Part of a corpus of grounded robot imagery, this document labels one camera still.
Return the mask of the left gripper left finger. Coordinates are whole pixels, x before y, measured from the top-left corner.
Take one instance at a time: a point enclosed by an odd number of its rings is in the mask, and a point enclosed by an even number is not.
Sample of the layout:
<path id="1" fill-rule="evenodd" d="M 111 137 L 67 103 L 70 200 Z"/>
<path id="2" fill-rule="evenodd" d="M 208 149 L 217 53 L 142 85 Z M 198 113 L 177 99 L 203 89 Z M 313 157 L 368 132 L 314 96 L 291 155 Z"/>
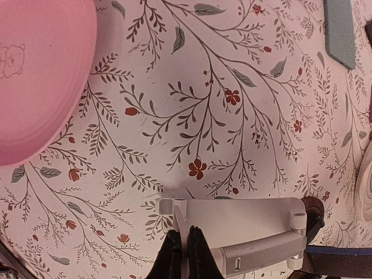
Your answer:
<path id="1" fill-rule="evenodd" d="M 181 278 L 181 237 L 177 231 L 168 231 L 154 264 L 146 279 Z"/>

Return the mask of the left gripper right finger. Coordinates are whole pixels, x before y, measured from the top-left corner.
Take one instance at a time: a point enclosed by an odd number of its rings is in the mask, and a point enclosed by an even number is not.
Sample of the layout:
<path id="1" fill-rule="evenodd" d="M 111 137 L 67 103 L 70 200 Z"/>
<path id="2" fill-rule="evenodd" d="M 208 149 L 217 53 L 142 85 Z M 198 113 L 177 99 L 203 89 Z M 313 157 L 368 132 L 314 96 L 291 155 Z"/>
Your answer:
<path id="1" fill-rule="evenodd" d="M 191 226 L 188 235 L 189 278 L 223 278 L 205 236 L 199 227 Z"/>

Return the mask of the silver folding phone stand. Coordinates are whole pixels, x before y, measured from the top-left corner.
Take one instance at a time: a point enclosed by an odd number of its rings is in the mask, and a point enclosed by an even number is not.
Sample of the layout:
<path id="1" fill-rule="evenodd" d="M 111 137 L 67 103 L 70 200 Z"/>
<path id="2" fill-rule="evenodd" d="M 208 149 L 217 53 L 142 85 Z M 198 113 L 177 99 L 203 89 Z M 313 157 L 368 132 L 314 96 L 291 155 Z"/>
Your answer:
<path id="1" fill-rule="evenodd" d="M 298 198 L 160 198 L 158 211 L 171 215 L 180 233 L 181 278 L 190 274 L 187 235 L 191 226 L 202 230 L 225 278 L 268 267 L 302 268 L 307 214 Z"/>

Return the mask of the black round folding stand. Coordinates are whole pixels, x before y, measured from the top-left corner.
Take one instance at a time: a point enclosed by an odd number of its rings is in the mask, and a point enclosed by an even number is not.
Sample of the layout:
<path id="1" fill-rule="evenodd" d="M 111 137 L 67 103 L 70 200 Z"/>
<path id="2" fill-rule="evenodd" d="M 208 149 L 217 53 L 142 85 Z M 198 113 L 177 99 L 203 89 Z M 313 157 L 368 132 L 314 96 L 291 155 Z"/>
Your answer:
<path id="1" fill-rule="evenodd" d="M 310 244 L 319 230 L 324 227 L 324 205 L 321 200 L 314 196 L 307 196 L 301 199 L 305 205 L 307 214 L 306 238 Z"/>

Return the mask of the teal phone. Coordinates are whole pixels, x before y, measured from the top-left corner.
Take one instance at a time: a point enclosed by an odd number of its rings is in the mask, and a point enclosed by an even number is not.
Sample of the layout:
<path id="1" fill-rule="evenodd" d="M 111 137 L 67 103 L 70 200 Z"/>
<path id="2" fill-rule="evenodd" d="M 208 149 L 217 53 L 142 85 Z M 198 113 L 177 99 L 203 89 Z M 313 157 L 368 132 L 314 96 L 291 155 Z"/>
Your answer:
<path id="1" fill-rule="evenodd" d="M 328 55 L 349 70 L 356 67 L 352 5 L 345 0 L 325 0 L 325 48 Z"/>

